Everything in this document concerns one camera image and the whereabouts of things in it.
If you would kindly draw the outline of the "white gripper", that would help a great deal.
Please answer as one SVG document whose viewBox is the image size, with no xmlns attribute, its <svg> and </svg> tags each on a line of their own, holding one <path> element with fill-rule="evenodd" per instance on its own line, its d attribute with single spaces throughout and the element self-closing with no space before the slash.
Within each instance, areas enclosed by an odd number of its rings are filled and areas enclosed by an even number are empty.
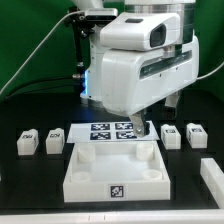
<svg viewBox="0 0 224 224">
<path fill-rule="evenodd" d="M 191 43 L 182 46 L 178 56 L 166 59 L 162 56 L 162 49 L 149 52 L 108 50 L 103 56 L 103 106 L 112 114 L 130 116 L 137 137 L 150 133 L 150 124 L 139 111 L 168 96 L 165 112 L 168 118 L 174 118 L 180 99 L 178 90 L 194 83 L 198 76 L 199 43 L 196 36 Z"/>
</svg>

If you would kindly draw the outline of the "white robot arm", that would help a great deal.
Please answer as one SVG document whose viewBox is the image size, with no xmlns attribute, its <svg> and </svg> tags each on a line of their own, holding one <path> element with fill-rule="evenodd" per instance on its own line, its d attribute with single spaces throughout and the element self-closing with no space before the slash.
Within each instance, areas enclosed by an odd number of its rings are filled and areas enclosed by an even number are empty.
<svg viewBox="0 0 224 224">
<path fill-rule="evenodd" d="M 137 136 L 149 132 L 145 109 L 194 83 L 199 43 L 194 34 L 196 0 L 124 0 L 125 9 L 103 0 L 71 0 L 77 23 L 90 32 L 91 64 L 81 97 L 110 113 L 130 118 Z"/>
</svg>

